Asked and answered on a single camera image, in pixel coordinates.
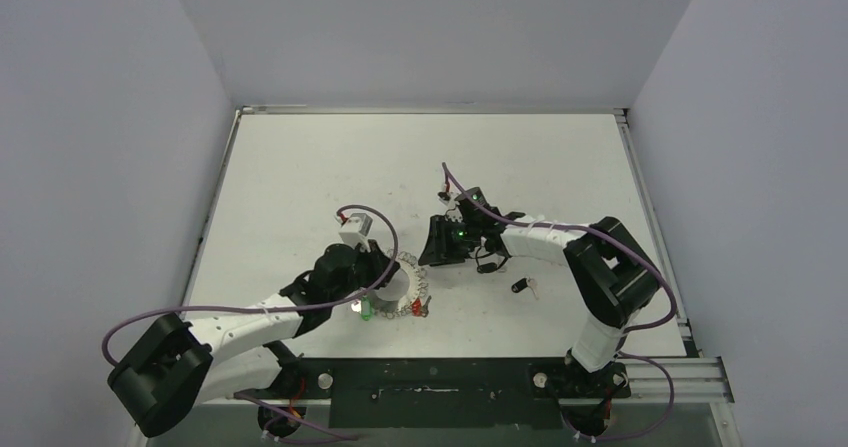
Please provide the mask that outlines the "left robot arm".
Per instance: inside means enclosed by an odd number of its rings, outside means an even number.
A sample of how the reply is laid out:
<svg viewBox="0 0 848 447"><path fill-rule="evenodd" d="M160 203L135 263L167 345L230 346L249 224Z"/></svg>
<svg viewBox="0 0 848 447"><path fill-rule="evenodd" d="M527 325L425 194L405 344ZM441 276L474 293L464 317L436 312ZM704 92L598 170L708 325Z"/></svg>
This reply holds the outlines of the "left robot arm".
<svg viewBox="0 0 848 447"><path fill-rule="evenodd" d="M198 404L231 392L265 389L282 398L297 387L299 372L284 341L325 322L354 292L375 290L400 266L376 241L332 244L312 269L270 297L243 308L212 306L208 317L182 319L162 309L119 360L107 384L147 437L180 423Z"/></svg>

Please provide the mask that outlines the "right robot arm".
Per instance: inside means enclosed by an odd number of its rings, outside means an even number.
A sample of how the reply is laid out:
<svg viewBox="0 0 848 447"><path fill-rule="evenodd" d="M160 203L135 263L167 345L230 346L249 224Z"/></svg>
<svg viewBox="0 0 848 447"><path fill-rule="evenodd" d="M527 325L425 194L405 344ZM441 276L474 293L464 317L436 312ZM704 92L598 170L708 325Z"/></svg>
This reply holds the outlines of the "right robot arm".
<svg viewBox="0 0 848 447"><path fill-rule="evenodd" d="M577 395L593 394L635 317L660 288L656 266L628 229L610 216L567 226L521 212L502 214L478 187L438 198L446 211L429 220L420 265L462 264L484 250L504 260L524 257L570 270L588 318L566 355L571 363L565 381Z"/></svg>

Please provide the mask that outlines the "red tagged key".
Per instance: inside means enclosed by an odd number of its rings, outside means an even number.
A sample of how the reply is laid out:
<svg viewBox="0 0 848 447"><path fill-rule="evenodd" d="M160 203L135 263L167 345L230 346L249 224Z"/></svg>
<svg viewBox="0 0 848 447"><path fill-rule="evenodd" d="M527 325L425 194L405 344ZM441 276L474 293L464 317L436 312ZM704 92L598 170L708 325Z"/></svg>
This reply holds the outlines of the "red tagged key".
<svg viewBox="0 0 848 447"><path fill-rule="evenodd" d="M410 312L414 317L426 318L429 316L429 305L432 297L416 299L410 307Z"/></svg>

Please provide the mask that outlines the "metal key organizer disc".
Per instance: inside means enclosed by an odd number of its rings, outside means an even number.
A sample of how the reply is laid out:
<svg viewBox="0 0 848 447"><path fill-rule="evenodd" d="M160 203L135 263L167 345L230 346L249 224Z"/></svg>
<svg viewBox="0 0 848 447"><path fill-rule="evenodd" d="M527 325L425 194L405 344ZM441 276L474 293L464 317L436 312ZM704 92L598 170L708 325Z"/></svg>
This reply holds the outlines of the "metal key organizer disc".
<svg viewBox="0 0 848 447"><path fill-rule="evenodd" d="M397 263L399 269L392 279L367 296L375 316L386 319L413 316L410 312L411 304L418 298L429 296L427 271L419 265L418 259L409 252L400 251Z"/></svg>

